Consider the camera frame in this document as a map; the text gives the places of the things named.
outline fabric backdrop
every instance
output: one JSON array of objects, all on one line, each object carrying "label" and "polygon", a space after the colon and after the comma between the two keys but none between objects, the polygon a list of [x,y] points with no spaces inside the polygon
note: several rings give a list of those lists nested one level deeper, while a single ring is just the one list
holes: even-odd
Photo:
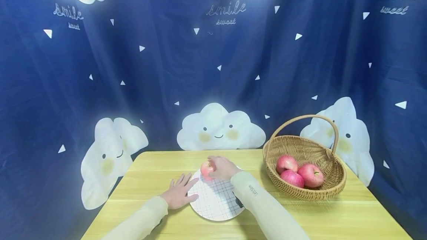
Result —
[{"label": "fabric backdrop", "polygon": [[[427,0],[0,0],[0,239],[75,240],[146,150],[262,147],[323,114],[427,239]],[[331,128],[282,133],[329,146]]]}]

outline table surface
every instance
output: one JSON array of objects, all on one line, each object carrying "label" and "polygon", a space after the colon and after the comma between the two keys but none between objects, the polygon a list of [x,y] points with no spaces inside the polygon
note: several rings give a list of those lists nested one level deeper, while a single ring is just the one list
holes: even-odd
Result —
[{"label": "table surface", "polygon": [[[225,156],[250,172],[303,227],[311,240],[411,239],[369,190],[346,167],[347,183],[336,198],[305,202],[278,192],[267,176],[262,150],[158,151],[139,155],[102,207],[82,240],[100,240],[153,196],[168,189],[172,178],[194,173],[208,155]],[[199,217],[190,205],[169,211],[146,240],[265,240],[254,216],[243,211],[236,218],[212,222]]]}]

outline basket handle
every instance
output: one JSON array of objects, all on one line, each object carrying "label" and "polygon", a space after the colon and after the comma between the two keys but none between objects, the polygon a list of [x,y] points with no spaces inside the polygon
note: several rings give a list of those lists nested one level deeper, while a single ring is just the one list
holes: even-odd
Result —
[{"label": "basket handle", "polygon": [[[315,114],[309,114],[309,115],[303,115],[303,116],[298,116],[295,117],[293,119],[288,120],[287,122],[285,122],[284,124],[282,124],[279,128],[277,128],[277,130],[275,130],[275,132],[272,134],[272,136],[270,137],[269,142],[271,142],[273,140],[273,138],[275,138],[277,136],[278,133],[280,133],[280,131],[285,128],[286,126],[288,126],[289,124],[297,121],[297,120],[302,120],[305,118],[319,118],[319,119],[323,119],[326,120],[327,122],[329,122],[329,124],[332,126],[332,128],[334,128],[334,134],[335,134],[335,138],[334,138],[334,145],[332,145],[332,154],[335,154],[335,150],[337,149],[337,145],[338,145],[338,128],[335,125],[335,123],[333,121],[331,121],[329,118],[325,117],[325,116],[320,116],[320,115],[315,115]],[[265,161],[267,161],[268,158],[268,153],[269,151],[266,152],[265,154]]]}]

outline sleeve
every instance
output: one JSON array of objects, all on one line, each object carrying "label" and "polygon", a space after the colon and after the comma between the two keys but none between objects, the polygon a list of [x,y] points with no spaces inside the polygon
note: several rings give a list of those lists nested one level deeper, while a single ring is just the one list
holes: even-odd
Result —
[{"label": "sleeve", "polygon": [[250,173],[238,172],[231,183],[234,194],[255,216],[267,240],[309,240],[297,221]]},{"label": "sleeve", "polygon": [[156,196],[148,200],[137,212],[119,224],[102,240],[142,240],[167,214],[168,204],[162,197]]}]

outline woven basket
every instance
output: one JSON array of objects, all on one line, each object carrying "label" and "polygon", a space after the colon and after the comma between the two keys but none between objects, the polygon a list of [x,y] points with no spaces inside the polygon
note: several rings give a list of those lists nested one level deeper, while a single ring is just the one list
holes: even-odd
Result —
[{"label": "woven basket", "polygon": [[[289,124],[310,117],[316,117],[329,122],[334,128],[335,139],[332,150],[312,140],[299,136],[276,136]],[[264,145],[262,152],[267,167],[267,173],[278,190],[287,196],[303,201],[320,201],[337,196],[345,186],[347,178],[345,168],[341,161],[335,156],[338,144],[337,126],[328,118],[319,115],[304,115],[295,117],[282,124]],[[302,189],[282,180],[276,172],[277,160],[282,155],[293,156],[298,166],[312,163],[318,166],[324,175],[325,182],[315,189]]]}]

